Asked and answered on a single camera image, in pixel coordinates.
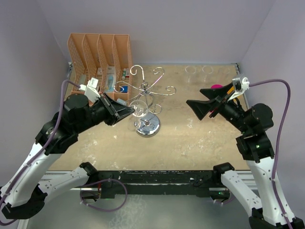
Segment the pink plastic wine glass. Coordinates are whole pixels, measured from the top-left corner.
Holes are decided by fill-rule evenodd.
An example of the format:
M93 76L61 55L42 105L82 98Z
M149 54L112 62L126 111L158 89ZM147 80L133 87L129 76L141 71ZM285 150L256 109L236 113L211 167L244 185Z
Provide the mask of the pink plastic wine glass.
M222 85L220 84L215 84L213 85L211 88L220 88L222 87ZM219 113L219 109L222 105L222 100L223 100L223 97L216 97L213 99L213 104L212 104L212 110L211 110L211 117L215 117L218 113Z

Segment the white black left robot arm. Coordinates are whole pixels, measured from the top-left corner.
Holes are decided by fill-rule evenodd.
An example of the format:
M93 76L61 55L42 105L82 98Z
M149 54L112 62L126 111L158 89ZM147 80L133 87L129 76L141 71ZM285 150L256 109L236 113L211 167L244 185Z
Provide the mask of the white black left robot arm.
M114 125L128 117L134 109L101 94L93 105L84 94L72 94L61 102L60 110L47 122L35 138L32 149L14 177L0 189L0 204L6 219L29 219L44 205L74 187L93 187L98 182L98 170L89 162L81 163L70 173L42 182L50 166L70 146L80 133L100 124Z

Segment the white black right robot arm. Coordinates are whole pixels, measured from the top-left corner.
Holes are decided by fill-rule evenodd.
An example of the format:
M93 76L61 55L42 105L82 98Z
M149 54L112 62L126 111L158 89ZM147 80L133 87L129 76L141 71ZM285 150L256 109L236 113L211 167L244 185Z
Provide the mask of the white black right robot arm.
M276 172L276 157L266 131L273 127L272 109L262 103L244 110L228 93L232 83L217 89L201 89L207 101L187 100L199 120L220 114L241 136L236 138L237 148L254 177L258 195L241 179L230 163L214 166L212 182L225 186L246 210L253 229L303 229L305 224L290 209Z

